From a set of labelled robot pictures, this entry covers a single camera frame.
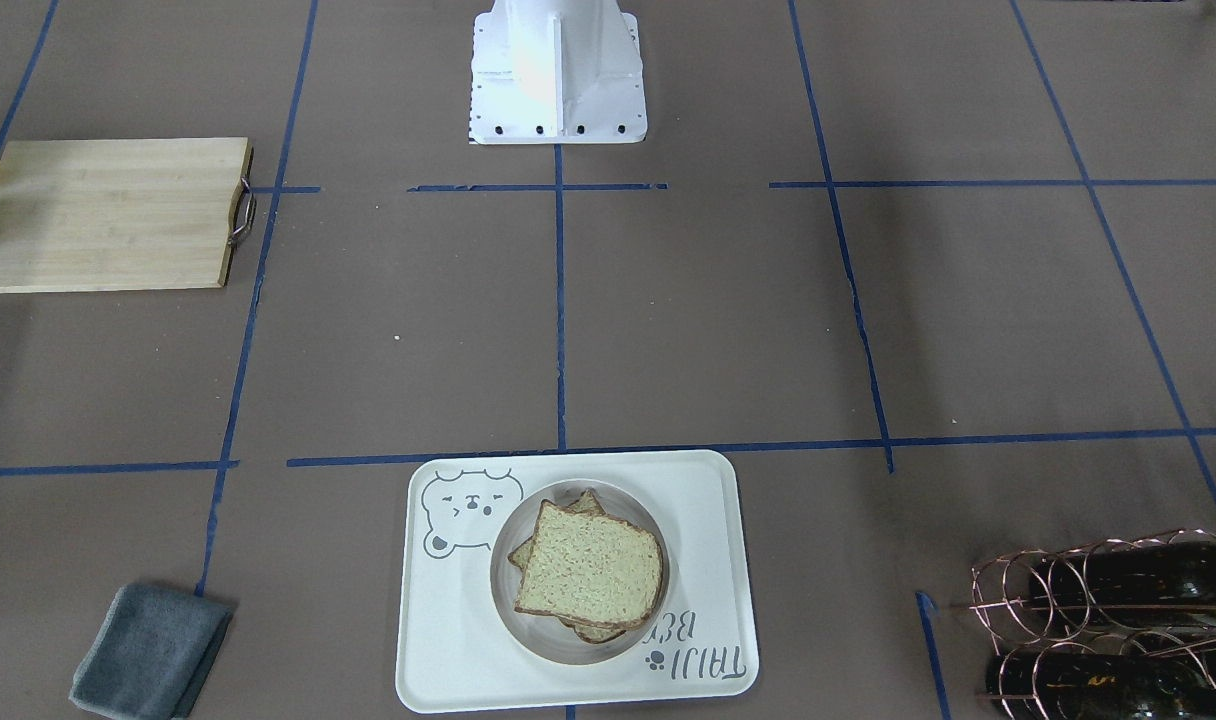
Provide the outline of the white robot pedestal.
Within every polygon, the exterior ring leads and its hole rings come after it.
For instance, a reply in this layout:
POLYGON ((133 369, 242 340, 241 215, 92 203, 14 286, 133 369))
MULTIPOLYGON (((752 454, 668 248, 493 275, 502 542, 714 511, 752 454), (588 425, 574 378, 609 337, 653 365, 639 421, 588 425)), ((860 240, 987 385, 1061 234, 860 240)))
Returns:
POLYGON ((617 1, 495 1, 472 32, 468 141, 638 144, 638 23, 617 1))

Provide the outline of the green wine bottle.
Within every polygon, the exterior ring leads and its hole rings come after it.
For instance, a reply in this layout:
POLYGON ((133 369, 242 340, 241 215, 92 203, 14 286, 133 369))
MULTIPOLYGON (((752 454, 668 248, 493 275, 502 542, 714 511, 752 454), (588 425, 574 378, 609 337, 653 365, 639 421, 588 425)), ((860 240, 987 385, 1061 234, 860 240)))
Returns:
POLYGON ((1216 542, 1147 544, 1038 561, 1030 604, 1068 623, 1216 628, 1216 542))
POLYGON ((1012 719, 1216 719, 1216 688, 1184 662, 1066 645, 989 660, 986 698, 1012 719))

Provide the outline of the green wine bottle back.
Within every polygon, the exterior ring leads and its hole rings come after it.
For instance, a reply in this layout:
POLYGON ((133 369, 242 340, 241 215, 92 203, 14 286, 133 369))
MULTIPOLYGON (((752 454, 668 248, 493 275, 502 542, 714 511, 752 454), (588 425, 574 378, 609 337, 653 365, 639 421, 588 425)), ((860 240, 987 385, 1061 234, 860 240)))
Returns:
POLYGON ((1216 719, 1216 688, 1184 662, 1066 645, 989 660, 986 698, 1012 719, 1216 719))

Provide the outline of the white round plate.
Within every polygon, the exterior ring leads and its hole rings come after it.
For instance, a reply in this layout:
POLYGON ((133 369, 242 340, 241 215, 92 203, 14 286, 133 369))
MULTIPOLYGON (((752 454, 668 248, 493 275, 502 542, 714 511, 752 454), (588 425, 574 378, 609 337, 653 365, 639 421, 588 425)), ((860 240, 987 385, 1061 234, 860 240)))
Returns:
POLYGON ((651 623, 658 619, 662 604, 668 596, 669 589, 669 549, 666 538, 660 529, 660 524, 643 502, 637 500, 623 486, 593 480, 593 479, 563 479, 548 486, 531 493, 530 497, 520 502, 520 506, 512 512, 510 518, 500 528, 499 538, 492 544, 492 570, 490 570, 490 587, 492 587, 492 600, 495 609, 499 612, 500 621, 511 632, 522 648, 525 648, 539 659, 554 662, 564 666, 591 666, 604 664, 610 659, 617 659, 627 649, 634 648, 644 639, 651 623), (585 491, 591 489, 598 497, 606 514, 617 516, 630 521, 630 523, 643 527, 654 533, 659 539, 664 553, 663 591, 659 602, 653 611, 653 615, 644 620, 643 625, 626 629, 621 637, 613 639, 603 645, 589 645, 581 642, 572 629, 568 629, 557 618, 548 615, 529 615, 524 612, 516 612, 512 601, 516 600, 518 583, 520 583, 520 570, 511 566, 507 555, 516 550, 518 544, 531 536, 531 528, 536 521, 537 510, 544 500, 552 501, 559 506, 572 504, 585 491))

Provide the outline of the cream bear tray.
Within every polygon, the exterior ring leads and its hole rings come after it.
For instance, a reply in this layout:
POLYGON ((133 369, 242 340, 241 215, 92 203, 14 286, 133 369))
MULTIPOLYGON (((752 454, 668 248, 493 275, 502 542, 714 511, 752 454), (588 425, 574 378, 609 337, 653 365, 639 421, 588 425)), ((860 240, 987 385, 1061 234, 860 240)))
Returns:
POLYGON ((748 691, 759 649, 732 462, 710 450, 434 459, 415 469, 404 524, 396 694, 420 714, 686 701, 748 691), (666 538, 669 589, 617 659, 539 659, 500 621, 492 544, 520 502, 563 479, 644 504, 666 538))

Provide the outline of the green wine bottle middle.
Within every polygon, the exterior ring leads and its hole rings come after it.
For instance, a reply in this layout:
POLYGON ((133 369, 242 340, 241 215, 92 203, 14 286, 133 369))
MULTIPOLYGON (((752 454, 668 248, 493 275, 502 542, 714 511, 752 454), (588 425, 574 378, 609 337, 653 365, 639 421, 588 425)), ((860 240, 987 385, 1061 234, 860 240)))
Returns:
POLYGON ((1038 561, 1030 604, 1068 623, 1216 628, 1216 542, 1147 544, 1038 561))

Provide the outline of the wooden cutting board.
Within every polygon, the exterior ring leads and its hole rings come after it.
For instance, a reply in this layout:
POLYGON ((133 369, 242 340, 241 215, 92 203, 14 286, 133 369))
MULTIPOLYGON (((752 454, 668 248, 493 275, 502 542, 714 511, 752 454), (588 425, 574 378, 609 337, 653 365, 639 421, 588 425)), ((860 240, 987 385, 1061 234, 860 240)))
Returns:
POLYGON ((0 156, 0 293, 210 289, 255 201, 248 137, 15 141, 0 156))

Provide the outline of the bread slice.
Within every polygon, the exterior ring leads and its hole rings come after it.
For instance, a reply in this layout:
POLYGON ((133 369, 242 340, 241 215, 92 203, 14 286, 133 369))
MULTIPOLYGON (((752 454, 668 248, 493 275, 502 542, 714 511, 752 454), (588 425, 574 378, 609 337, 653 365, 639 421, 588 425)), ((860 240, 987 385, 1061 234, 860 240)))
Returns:
MULTIPOLYGON (((598 497, 595 496, 595 493, 591 491, 591 489, 585 489, 585 491, 581 493, 581 495, 576 497, 575 501, 565 505, 564 510, 570 510, 572 512, 589 512, 589 514, 604 514, 606 512, 602 505, 599 505, 598 497)), ((529 566, 529 559, 531 557, 531 547, 534 547, 534 542, 535 542, 534 536, 527 538, 524 542, 518 544, 516 550, 512 550, 507 555, 507 561, 510 562, 510 564, 516 566, 516 568, 520 570, 520 573, 524 573, 524 570, 527 570, 527 566, 529 566)), ((625 632, 625 630, 623 629, 589 626, 578 623, 572 623, 572 620, 562 618, 562 615, 557 615, 557 619, 559 620, 561 624, 563 624, 568 629, 572 629, 572 632, 575 632, 581 642, 589 645, 603 645, 608 641, 613 641, 613 639, 621 637, 623 632, 625 632)))
POLYGON ((653 615, 664 553, 654 533, 613 514, 541 501, 513 611, 626 630, 653 615))

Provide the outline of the folded grey cloth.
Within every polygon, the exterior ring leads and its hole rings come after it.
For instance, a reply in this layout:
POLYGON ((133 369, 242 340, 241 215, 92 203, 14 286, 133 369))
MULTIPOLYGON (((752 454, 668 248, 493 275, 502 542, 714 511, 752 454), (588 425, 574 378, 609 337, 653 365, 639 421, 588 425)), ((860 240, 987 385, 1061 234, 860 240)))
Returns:
POLYGON ((187 719, 232 619, 232 606, 195 594, 123 585, 68 698, 109 719, 187 719))

